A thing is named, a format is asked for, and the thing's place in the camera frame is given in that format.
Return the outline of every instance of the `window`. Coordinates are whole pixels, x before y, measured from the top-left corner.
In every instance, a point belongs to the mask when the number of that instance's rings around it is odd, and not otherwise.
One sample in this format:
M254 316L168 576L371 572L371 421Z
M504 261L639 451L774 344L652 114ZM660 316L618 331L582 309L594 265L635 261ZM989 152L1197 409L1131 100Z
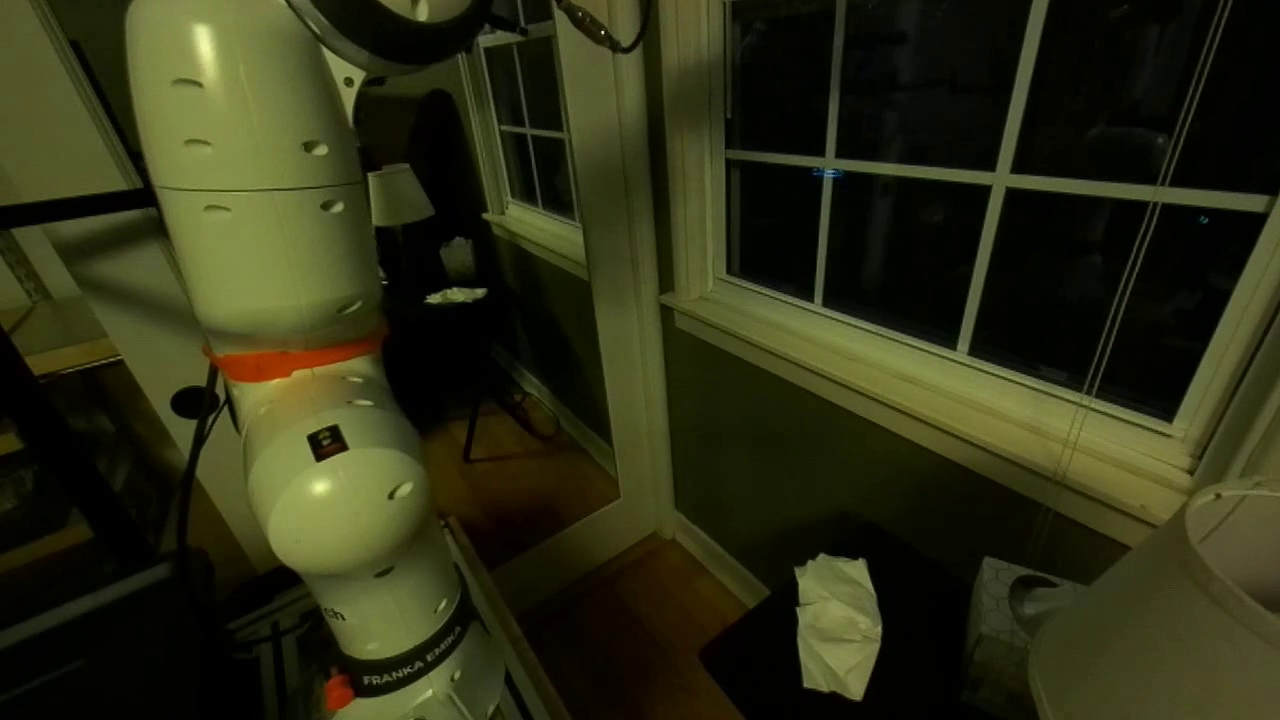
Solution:
M1272 27L1264 0L690 4L676 304L1161 521L1275 304Z
M484 32L469 69L474 114L484 114L493 219L582 261L553 4L500 0L496 15L511 27Z

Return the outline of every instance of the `window frame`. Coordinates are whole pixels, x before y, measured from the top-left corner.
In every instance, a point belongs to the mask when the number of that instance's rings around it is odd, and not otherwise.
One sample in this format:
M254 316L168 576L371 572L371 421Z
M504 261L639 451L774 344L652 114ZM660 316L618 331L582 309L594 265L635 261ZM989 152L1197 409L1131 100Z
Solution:
M1030 27L1041 27L1048 0L1033 0ZM1063 389L1041 384L997 362L963 360L948 347L859 322L842 311L743 285L727 277L726 226L726 165L774 159L777 152L726 146L726 47L727 0L696 0L665 6L665 119L670 119L670 189L672 189L672 295L676 322L740 350L787 380L854 392L856 411L941 446L967 466L1007 478L1035 498L1073 506L1086 525L1110 525L1126 535L1142 525L1167 521L1197 483L1216 478L1225 446L1242 442L1231 415L1231 389L1249 372L1249 350L1264 344L1275 316L1280 285L1280 210L1272 194L1249 192L1190 192L1103 184L1067 177L1011 177L1011 146L1001 152L997 171L833 159L824 166L891 171L922 181L960 181L1001 189L1048 189L1063 194L1145 194L1155 202L1216 202L1264 210L1264 232L1242 273L1221 331L1212 334L1184 409L1174 423L1098 403L1073 403ZM1025 41L1017 90L1030 90Z
M511 194L511 184L507 184L507 165L504 165L504 122L496 119L496 109L493 109L493 82L488 82L488 58L484 58L484 47L496 47L496 42L522 42L522 41L536 41L536 36L553 36L553 47L555 47L555 70L562 70L562 137L563 141L563 166L572 171L572 129L570 129L570 90L572 90L572 62L562 47L562 36L570 27L562 27L562 13L553 6L553 20L540 20L540 22L530 22L530 36L511 36L511 32L484 32L474 53L461 55L461 75L463 75L463 105L469 105L469 122L474 122L474 137L475 137L475 159L480 159L480 184L484 184L484 219L493 222L493 232L507 244L522 244L530 249L531 254L572 273L572 277L590 277L590 250L583 250L583 226L582 219L570 219L562 210L548 210L548 209L536 209L536 202L523 202Z

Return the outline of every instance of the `white tissue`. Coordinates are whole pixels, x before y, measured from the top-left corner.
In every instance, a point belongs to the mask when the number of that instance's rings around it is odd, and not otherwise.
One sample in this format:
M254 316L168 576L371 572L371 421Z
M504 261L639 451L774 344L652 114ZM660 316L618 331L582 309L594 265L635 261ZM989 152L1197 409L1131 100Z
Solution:
M886 637L870 562L817 557L797 569L797 582L797 649L803 688L864 698Z

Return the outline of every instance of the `robotic arm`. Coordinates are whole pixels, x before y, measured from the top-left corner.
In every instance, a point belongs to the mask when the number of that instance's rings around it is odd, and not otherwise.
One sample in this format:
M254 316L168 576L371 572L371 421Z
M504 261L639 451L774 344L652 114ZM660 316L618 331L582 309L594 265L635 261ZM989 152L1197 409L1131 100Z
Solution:
M391 403L352 137L364 70L461 53L488 0L138 0L127 78L247 496L345 654L337 717L500 717L504 659L428 515Z

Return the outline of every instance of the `wooden floor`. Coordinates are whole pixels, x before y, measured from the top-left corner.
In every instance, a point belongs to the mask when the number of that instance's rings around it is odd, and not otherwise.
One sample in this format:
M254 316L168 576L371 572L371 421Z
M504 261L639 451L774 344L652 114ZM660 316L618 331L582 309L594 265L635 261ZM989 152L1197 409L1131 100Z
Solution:
M563 434L536 439L488 409L463 464L463 431L451 421L423 451L438 513L456 515L484 562L618 498L613 475ZM577 720L727 720L740 710L700 669L700 649L740 612L680 545L650 540L523 614L523 632Z
M474 464L463 464L463 434L469 421L423 434L434 498L488 569L618 498L618 478L572 439L531 434L500 409L480 411Z

